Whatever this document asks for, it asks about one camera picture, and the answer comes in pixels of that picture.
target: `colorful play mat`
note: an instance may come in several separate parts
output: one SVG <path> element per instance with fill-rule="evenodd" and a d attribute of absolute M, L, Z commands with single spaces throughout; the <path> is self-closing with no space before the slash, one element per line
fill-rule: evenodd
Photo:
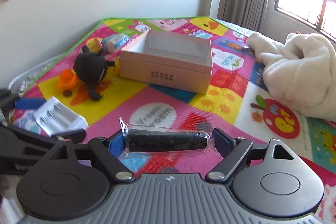
<path fill-rule="evenodd" d="M 122 79 L 113 68 L 109 68 L 103 85 L 97 89 L 103 96 L 100 102 L 89 99 L 82 82 L 78 82 L 66 97 L 58 88 L 60 73 L 73 68 L 82 46 L 118 33 L 132 40 L 149 29 L 211 40 L 213 76 L 205 95 Z M 243 136 L 257 143 L 279 138 L 321 177 L 325 196 L 318 216 L 325 223 L 336 223 L 336 123 L 304 117 L 271 98 L 263 82 L 264 66 L 246 46 L 245 34 L 248 33 L 236 25 L 209 17 L 104 19 L 37 79 L 25 97 L 49 99 L 55 96 L 84 116 L 89 124 L 84 142 L 117 132 L 119 117 L 133 124 L 209 133 L 219 127 L 232 137 Z M 118 52 L 106 58 L 113 59 L 117 55 Z M 43 134 L 34 122 L 32 111 L 17 110 L 14 123 Z M 166 158 L 142 157 L 122 162 L 137 175 L 146 172 L 205 175 L 221 159 L 218 153 L 196 157 L 177 153 Z"/>

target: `white fleece cloth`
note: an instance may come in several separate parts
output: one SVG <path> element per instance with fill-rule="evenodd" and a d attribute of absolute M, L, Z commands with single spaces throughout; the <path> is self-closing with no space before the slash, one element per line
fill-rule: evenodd
<path fill-rule="evenodd" d="M 246 43 L 264 63 L 264 83 L 276 101 L 336 122 L 336 54 L 327 38 L 290 33 L 284 45 L 255 32 Z"/>

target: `open box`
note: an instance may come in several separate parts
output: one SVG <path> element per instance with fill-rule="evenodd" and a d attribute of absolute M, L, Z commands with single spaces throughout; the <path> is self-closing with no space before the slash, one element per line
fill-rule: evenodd
<path fill-rule="evenodd" d="M 209 39 L 149 30 L 120 52 L 120 76 L 199 94 L 211 79 Z"/>

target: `black plush toy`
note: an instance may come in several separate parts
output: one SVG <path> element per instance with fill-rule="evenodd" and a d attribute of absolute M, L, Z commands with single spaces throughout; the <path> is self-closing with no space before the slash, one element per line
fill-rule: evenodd
<path fill-rule="evenodd" d="M 76 57 L 73 67 L 78 78 L 88 86 L 89 97 L 93 101 L 99 101 L 101 95 L 96 92 L 95 86 L 100 84 L 107 73 L 107 67 L 114 67 L 114 61 L 106 61 L 103 53 L 107 51 L 103 47 L 98 53 L 90 52 L 87 46 L 82 47 L 83 53 Z"/>

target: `toy cup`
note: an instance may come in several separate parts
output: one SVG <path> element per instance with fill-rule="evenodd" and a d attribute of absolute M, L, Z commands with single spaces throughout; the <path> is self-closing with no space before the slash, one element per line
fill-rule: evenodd
<path fill-rule="evenodd" d="M 59 76 L 58 88 L 64 87 L 66 89 L 74 88 L 78 83 L 78 77 L 72 70 L 65 69 Z"/>

